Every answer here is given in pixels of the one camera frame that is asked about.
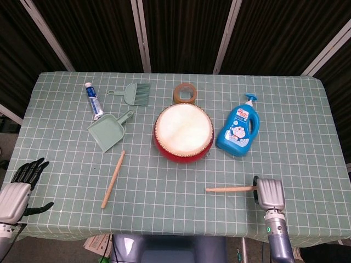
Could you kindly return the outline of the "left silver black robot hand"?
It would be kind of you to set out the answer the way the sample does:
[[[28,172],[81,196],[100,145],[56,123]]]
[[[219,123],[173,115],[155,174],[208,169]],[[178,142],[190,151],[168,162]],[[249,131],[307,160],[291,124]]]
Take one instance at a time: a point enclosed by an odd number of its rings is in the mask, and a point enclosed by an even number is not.
[[[17,169],[10,183],[1,189],[1,223],[16,225],[23,216],[44,213],[54,205],[49,202],[43,207],[28,207],[31,193],[48,165],[42,157]]]

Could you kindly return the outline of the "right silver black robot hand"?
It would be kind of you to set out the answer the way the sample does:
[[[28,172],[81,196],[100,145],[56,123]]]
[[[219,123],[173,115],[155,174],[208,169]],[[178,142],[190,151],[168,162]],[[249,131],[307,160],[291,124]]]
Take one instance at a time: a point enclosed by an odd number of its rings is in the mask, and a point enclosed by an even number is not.
[[[285,209],[284,188],[281,180],[264,179],[255,176],[253,186],[257,189],[253,191],[254,201],[264,211]]]

